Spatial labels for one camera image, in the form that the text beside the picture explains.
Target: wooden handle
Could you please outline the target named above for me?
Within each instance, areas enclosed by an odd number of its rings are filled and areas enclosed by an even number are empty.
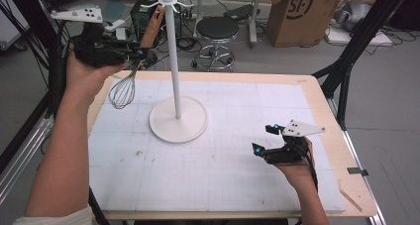
[[[148,27],[146,28],[145,34],[143,35],[142,41],[140,42],[140,48],[150,48],[158,34],[158,28],[160,27],[161,20],[163,19],[164,8],[161,5],[157,5],[154,14],[149,20]]]

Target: stool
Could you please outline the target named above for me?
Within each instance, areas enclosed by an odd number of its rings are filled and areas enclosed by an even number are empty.
[[[196,32],[200,39],[211,45],[202,48],[191,65],[196,67],[199,63],[206,66],[207,71],[228,68],[232,72],[235,55],[221,44],[233,41],[238,36],[237,23],[225,17],[209,17],[198,22]]]

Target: forearm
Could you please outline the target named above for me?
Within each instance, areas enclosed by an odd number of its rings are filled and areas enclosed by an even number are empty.
[[[65,93],[47,153],[34,181],[26,216],[60,217],[87,206],[89,102]]]
[[[299,184],[295,189],[302,210],[303,225],[329,224],[315,185]]]

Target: sleeve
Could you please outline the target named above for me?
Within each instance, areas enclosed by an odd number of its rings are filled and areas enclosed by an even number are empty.
[[[65,217],[21,217],[13,225],[92,225],[90,206]]]

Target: sf logo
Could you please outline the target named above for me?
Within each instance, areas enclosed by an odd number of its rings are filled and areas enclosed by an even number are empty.
[[[312,6],[312,2],[313,0],[291,0],[287,8],[286,19],[296,20],[302,18],[308,13]]]

